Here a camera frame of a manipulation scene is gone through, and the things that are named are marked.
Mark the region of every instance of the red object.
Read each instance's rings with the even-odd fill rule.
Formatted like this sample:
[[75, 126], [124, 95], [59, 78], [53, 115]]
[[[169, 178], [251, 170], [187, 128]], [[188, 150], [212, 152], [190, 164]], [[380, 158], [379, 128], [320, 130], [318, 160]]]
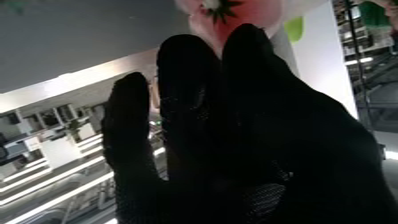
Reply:
[[[190, 14], [194, 34], [208, 41], [219, 53], [228, 36], [244, 23], [265, 28], [268, 36], [276, 34], [281, 26], [283, 0], [176, 0], [176, 2]], [[238, 3], [226, 7], [226, 2]], [[206, 8], [208, 5], [217, 5], [219, 8]], [[224, 11], [228, 8], [235, 15], [224, 14], [224, 20], [220, 17], [215, 20], [210, 10], [220, 10], [222, 5]]]

